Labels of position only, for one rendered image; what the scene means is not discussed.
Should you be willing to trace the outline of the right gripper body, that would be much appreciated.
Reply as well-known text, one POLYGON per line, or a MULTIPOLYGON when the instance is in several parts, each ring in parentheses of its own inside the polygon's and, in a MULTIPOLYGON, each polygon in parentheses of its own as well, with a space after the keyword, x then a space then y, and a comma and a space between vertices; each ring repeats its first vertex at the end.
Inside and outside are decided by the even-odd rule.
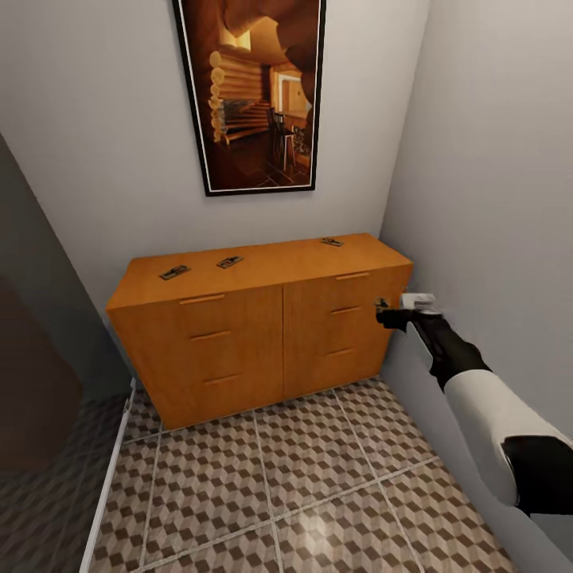
POLYGON ((396 310, 383 311, 382 314, 384 314, 384 322, 383 322, 384 328, 403 330, 403 320, 412 311, 413 310, 401 310, 400 308, 396 310))

